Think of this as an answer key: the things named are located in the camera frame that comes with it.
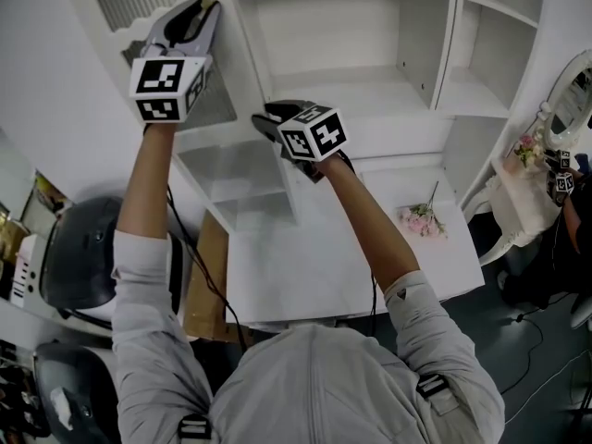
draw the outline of wire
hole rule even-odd
[[[214,280],[212,279],[212,276],[210,275],[210,272],[207,269],[207,266],[205,265],[204,259],[202,258],[202,256],[198,252],[197,248],[194,246],[193,240],[191,239],[191,235],[190,235],[189,231],[185,228],[185,225],[181,221],[179,213],[177,212],[177,207],[175,206],[175,200],[173,198],[173,192],[170,189],[170,186],[166,186],[166,189],[168,192],[168,205],[170,205],[170,208],[173,211],[173,215],[175,216],[175,218],[177,219],[177,222],[179,223],[179,227],[180,227],[181,233],[183,235],[183,240],[184,240],[185,246],[187,248],[187,252],[188,252],[190,258],[193,260],[193,262],[199,267],[200,271],[202,272],[203,277],[205,278],[205,285],[207,286],[207,288],[210,291],[212,291],[218,298],[220,298],[220,300],[222,300],[222,303],[224,303],[226,308],[233,315],[234,321],[237,324],[237,333],[239,335],[240,348],[242,349],[242,353],[245,353],[245,352],[247,352],[247,344],[244,340],[244,336],[242,335],[242,328],[241,328],[241,323],[239,322],[239,318],[237,317],[237,314],[234,312],[234,309],[232,309],[232,307],[230,306],[230,303],[228,302],[226,297],[216,287],[216,284],[214,283]]]
[[[370,310],[370,335],[376,334],[376,278],[371,274],[372,279],[372,309]]]
[[[572,360],[570,360],[567,364],[565,364],[561,370],[559,372],[556,372],[554,375],[550,376],[547,381],[545,381],[545,383],[543,383],[540,387],[538,387],[533,393],[531,393],[531,395],[528,397],[528,399],[524,402],[524,404],[520,407],[520,409],[514,413],[514,415],[508,420],[506,421],[506,426],[511,423],[516,416],[518,416],[518,414],[520,414],[520,412],[526,407],[526,405],[528,404],[528,402],[530,402],[533,397],[541,390],[543,389],[553,378],[555,378],[556,376],[560,375],[561,372],[563,372],[563,370],[565,370],[569,364],[572,364],[573,362],[575,362],[577,359],[579,359],[582,355],[584,355],[585,353],[589,353],[589,350],[586,349],[585,351],[582,351],[579,355],[576,355]]]
[[[566,292],[565,294],[563,294],[563,296],[561,296],[558,300],[555,300],[553,302],[550,302],[548,304],[549,306],[552,306],[553,304],[557,304],[558,302],[563,301],[565,298],[567,298],[570,294],[573,294],[571,292]],[[532,310],[532,311],[528,311],[528,313],[522,313],[522,314],[518,314],[518,317],[516,318],[517,322],[521,322],[525,316],[527,315],[533,315],[534,313],[538,313],[539,311],[545,311],[544,309],[541,309],[539,307],[537,307],[536,309]]]
[[[539,341],[539,342],[538,342],[536,345],[534,345],[533,347],[531,347],[531,348],[528,350],[528,364],[526,365],[526,370],[524,371],[524,373],[523,373],[523,374],[520,376],[520,378],[518,378],[518,379],[517,379],[517,380],[516,380],[514,383],[512,383],[512,384],[511,384],[509,387],[507,387],[506,389],[504,389],[504,390],[501,392],[501,394],[502,394],[502,395],[503,395],[503,394],[505,394],[505,393],[507,393],[507,392],[508,392],[508,391],[510,391],[511,389],[514,389],[515,387],[517,387],[517,386],[518,386],[518,384],[519,384],[519,383],[520,383],[522,380],[524,380],[524,379],[526,378],[526,376],[528,375],[528,372],[530,372],[530,364],[532,363],[532,353],[533,353],[533,351],[534,351],[534,350],[535,350],[537,347],[539,347],[540,345],[542,345],[543,341],[545,340],[545,337],[543,336],[543,331],[541,330],[541,328],[540,328],[540,327],[539,327],[539,326],[538,326],[536,323],[534,323],[534,322],[533,322],[533,321],[531,321],[530,319],[526,319],[526,318],[524,318],[524,317],[523,317],[522,319],[520,319],[520,316],[518,316],[518,317],[515,319],[515,322],[517,322],[517,323],[521,323],[522,321],[525,321],[525,322],[527,322],[527,323],[529,323],[529,324],[532,324],[534,327],[536,327],[536,330],[538,331],[538,334],[539,334],[539,336],[540,336],[540,341]]]
[[[588,360],[588,382],[590,380],[592,380],[592,353],[588,354],[588,358],[590,360]],[[574,375],[575,375],[575,369],[572,370],[572,375],[570,376],[570,403],[572,406],[577,406],[579,404],[582,404],[585,400],[586,397],[584,397],[583,400],[580,400],[579,402],[574,402]]]

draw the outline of hand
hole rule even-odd
[[[314,167],[318,169],[321,173],[325,176],[328,176],[332,172],[335,167],[339,165],[345,165],[344,161],[341,159],[341,156],[338,154],[332,154],[328,158],[325,158],[323,161],[319,161],[318,163],[314,163]]]
[[[580,173],[579,171],[576,171],[575,169],[573,169],[572,167],[567,169],[568,173],[571,173],[573,176],[573,181],[574,182],[578,182],[581,178],[584,177],[583,173]]]
[[[153,122],[153,123],[147,123],[144,126],[144,135],[146,134],[146,131],[150,130],[150,129],[155,129],[157,131],[163,131],[163,132],[168,132],[168,131],[177,131],[177,127],[179,126],[178,122],[172,122],[172,123],[163,123],[163,122]]]

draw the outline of dark floor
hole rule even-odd
[[[500,234],[491,214],[476,216],[469,229],[479,254],[486,252]],[[522,311],[501,300],[496,277],[501,269],[519,274],[536,251],[536,245],[524,249],[512,248],[502,259],[483,268],[485,286],[443,303],[450,317],[475,342],[478,359],[499,389],[507,388],[524,372],[528,349],[539,341],[539,336],[531,324],[512,322],[512,318]],[[542,329],[544,342],[533,351],[532,365],[526,378],[504,396],[506,420],[543,382],[588,348],[590,335],[586,327],[570,329],[573,302],[574,297],[568,296],[545,312],[528,316]],[[367,317],[348,322],[350,327],[364,334],[368,332]],[[384,347],[395,351],[396,335],[387,314],[381,314],[376,319],[376,338]],[[584,354],[551,380],[506,426],[501,443],[566,442],[567,430],[573,419],[567,410],[575,408],[575,404],[583,399],[586,383],[591,379],[590,366],[588,356]]]

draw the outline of shelving unit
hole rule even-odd
[[[130,60],[182,1],[71,0],[125,100]],[[461,206],[507,129],[545,24],[543,0],[218,1],[215,69],[176,133],[174,160],[230,233],[227,292],[240,320],[371,307],[360,288],[367,264],[335,193],[253,128],[252,114],[278,99],[341,109],[344,151],[395,222],[399,207],[427,201],[438,182],[449,237],[408,240],[440,298],[479,286]]]
[[[181,1],[72,0],[122,97],[141,41]],[[362,166],[440,156],[461,204],[511,114],[543,0],[219,1],[216,66],[175,154],[240,233],[306,220],[293,169],[251,124],[278,99],[339,107]]]

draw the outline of white desk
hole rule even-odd
[[[447,239],[401,229],[439,298],[484,284],[468,227],[439,167],[364,172],[364,184],[395,219],[398,207],[425,203],[436,181],[435,212]],[[326,180],[301,183],[298,227],[269,226],[234,233],[228,247],[228,300],[244,324],[367,315],[370,268],[335,193]],[[376,309],[386,311],[378,292]]]
[[[553,225],[560,208],[546,191],[547,173],[541,172],[529,178],[516,178],[502,166],[502,160],[493,159],[491,165],[496,175],[478,192],[464,208],[467,224],[477,209],[491,209],[501,228],[496,244],[479,258],[487,265],[504,255],[513,245],[524,247],[541,232]]]

